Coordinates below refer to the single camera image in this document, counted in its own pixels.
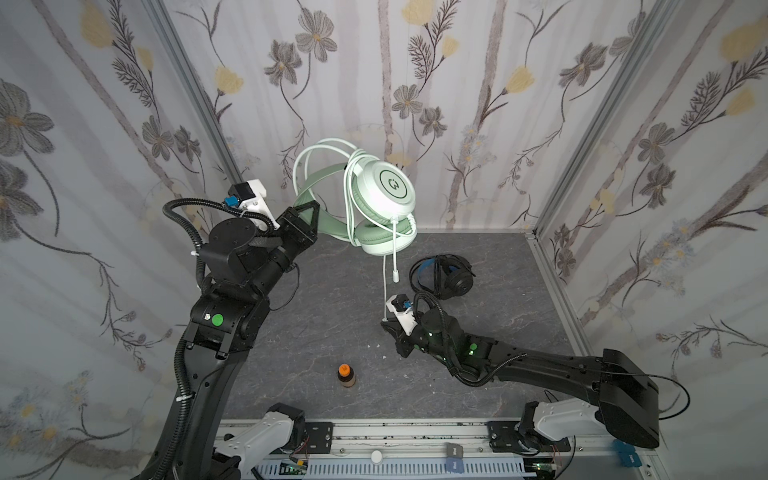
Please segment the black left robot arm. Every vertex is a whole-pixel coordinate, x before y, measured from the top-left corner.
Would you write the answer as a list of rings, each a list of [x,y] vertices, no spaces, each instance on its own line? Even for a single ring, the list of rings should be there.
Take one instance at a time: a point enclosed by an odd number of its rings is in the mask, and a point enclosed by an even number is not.
[[[273,413],[263,447],[214,445],[234,381],[272,312],[271,290],[294,269],[319,233],[320,206],[311,200],[277,220],[225,202],[181,198],[164,214],[193,242],[200,297],[177,343],[177,391],[141,479],[242,479],[262,458],[300,441],[297,410]]]

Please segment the mint green wired headphones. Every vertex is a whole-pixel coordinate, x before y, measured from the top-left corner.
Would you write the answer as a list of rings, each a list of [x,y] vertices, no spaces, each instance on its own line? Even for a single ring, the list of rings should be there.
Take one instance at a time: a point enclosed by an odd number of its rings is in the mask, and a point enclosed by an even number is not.
[[[392,281],[400,281],[398,254],[418,234],[414,216],[416,192],[410,179],[393,164],[339,138],[322,139],[297,156],[291,175],[299,208],[317,199],[314,187],[339,174],[344,203],[342,220],[324,209],[309,219],[318,232],[390,258]]]

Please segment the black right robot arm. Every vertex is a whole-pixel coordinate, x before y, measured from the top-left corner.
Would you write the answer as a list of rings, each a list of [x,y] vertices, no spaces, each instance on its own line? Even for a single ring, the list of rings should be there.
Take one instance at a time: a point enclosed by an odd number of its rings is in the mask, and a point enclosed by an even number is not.
[[[642,371],[623,352],[599,356],[559,355],[468,333],[438,300],[393,295],[385,302],[382,328],[402,357],[418,350],[439,361],[450,376],[471,388],[494,381],[559,392],[564,400],[526,404],[519,434],[534,448],[580,435],[610,434],[635,447],[661,444],[660,376]]]

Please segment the black wired headphones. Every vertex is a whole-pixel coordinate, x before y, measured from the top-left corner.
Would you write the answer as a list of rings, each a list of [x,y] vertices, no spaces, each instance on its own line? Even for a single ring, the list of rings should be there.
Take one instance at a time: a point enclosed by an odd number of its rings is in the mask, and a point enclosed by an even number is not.
[[[429,285],[421,282],[421,276],[431,270]],[[476,275],[470,262],[460,255],[438,254],[416,261],[409,270],[409,284],[415,292],[427,292],[439,300],[466,295],[474,286]]]

